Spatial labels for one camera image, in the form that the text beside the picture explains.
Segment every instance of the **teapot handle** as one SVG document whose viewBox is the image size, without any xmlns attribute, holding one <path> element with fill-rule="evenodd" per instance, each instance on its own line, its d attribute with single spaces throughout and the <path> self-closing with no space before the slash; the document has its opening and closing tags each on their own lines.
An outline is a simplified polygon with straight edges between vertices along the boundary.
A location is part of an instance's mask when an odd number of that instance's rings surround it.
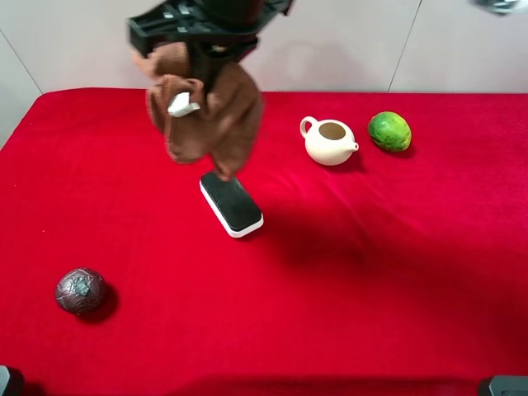
<svg viewBox="0 0 528 396">
<path fill-rule="evenodd" d="M 313 125 L 316 125 L 318 123 L 317 120 L 315 120 L 313 117 L 305 117 L 303 118 L 302 121 L 300 121 L 300 134 L 303 135 L 303 138 L 306 139 L 306 134 L 308 133 L 308 131 L 306 130 L 306 124 L 312 124 Z"/>
</svg>

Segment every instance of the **brown cloth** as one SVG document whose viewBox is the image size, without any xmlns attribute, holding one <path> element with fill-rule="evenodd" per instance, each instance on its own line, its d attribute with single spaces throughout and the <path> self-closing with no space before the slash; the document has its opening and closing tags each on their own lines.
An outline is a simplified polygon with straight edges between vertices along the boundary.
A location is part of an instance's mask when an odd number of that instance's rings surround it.
<svg viewBox="0 0 528 396">
<path fill-rule="evenodd" d="M 202 81 L 189 78 L 183 43 L 161 45 L 146 59 L 134 54 L 134 61 L 155 81 L 147 94 L 148 113 L 174 161 L 192 163 L 209 154 L 220 178 L 233 177 L 249 158 L 262 118 L 262 95 L 249 74 L 236 63 L 226 64 L 205 93 Z M 172 117 L 167 109 L 182 92 L 200 109 Z"/>
</svg>

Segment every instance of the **white wall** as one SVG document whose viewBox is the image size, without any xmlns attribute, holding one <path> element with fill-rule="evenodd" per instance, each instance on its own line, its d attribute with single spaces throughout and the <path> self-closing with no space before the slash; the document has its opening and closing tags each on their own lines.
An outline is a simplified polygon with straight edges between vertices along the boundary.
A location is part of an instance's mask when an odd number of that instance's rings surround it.
<svg viewBox="0 0 528 396">
<path fill-rule="evenodd" d="M 424 0 L 391 91 L 528 92 L 528 13 Z"/>
<path fill-rule="evenodd" d="M 0 31 L 0 148 L 40 95 L 24 65 Z"/>
<path fill-rule="evenodd" d="M 160 0 L 0 0 L 0 28 L 39 87 L 145 87 L 125 18 Z M 419 0 L 296 0 L 245 61 L 264 90 L 386 91 Z"/>
<path fill-rule="evenodd" d="M 125 18 L 159 1 L 0 0 L 0 145 L 38 87 L 147 87 Z M 528 14 L 501 18 L 469 0 L 422 0 L 417 14 L 419 4 L 296 0 L 244 64 L 273 91 L 528 92 Z"/>
</svg>

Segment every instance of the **white tag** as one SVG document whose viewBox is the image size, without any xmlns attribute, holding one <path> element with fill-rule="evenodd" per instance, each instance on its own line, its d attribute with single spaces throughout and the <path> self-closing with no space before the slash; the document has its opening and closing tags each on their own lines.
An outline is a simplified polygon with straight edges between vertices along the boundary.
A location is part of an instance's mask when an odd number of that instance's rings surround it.
<svg viewBox="0 0 528 396">
<path fill-rule="evenodd" d="M 179 118 L 199 109 L 200 105 L 198 103 L 191 103 L 191 94 L 189 92 L 182 92 L 172 99 L 171 105 L 168 107 L 168 114 Z"/>
</svg>

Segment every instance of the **green lime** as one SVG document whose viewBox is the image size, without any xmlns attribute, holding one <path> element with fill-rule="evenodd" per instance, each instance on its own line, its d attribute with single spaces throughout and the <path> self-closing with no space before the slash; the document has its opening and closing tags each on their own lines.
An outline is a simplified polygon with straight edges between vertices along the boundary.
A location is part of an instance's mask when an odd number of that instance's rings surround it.
<svg viewBox="0 0 528 396">
<path fill-rule="evenodd" d="M 369 123 L 374 143 L 387 151 L 404 151 L 411 144 L 412 133 L 407 121 L 392 111 L 376 115 Z"/>
</svg>

